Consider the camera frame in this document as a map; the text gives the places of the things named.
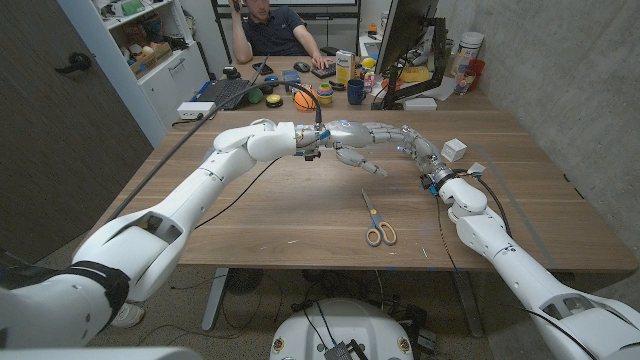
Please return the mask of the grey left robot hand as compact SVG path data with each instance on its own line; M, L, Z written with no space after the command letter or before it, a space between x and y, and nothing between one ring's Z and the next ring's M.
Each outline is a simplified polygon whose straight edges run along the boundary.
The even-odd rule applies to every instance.
M320 147L333 148L337 159L349 166L386 177L387 172L368 161L355 148L364 148L372 143L400 142L402 131L392 125L378 122L356 122L335 120L321 125L296 125L296 156L307 161L319 158Z

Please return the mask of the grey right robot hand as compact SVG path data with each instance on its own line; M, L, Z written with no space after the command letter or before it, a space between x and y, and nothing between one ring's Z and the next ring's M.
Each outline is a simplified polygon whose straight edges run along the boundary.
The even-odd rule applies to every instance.
M422 173L421 178L425 186L433 185L439 191L448 181L457 175L441 160L438 148L416 130L403 126L403 145L399 150L408 153L415 161L416 167Z

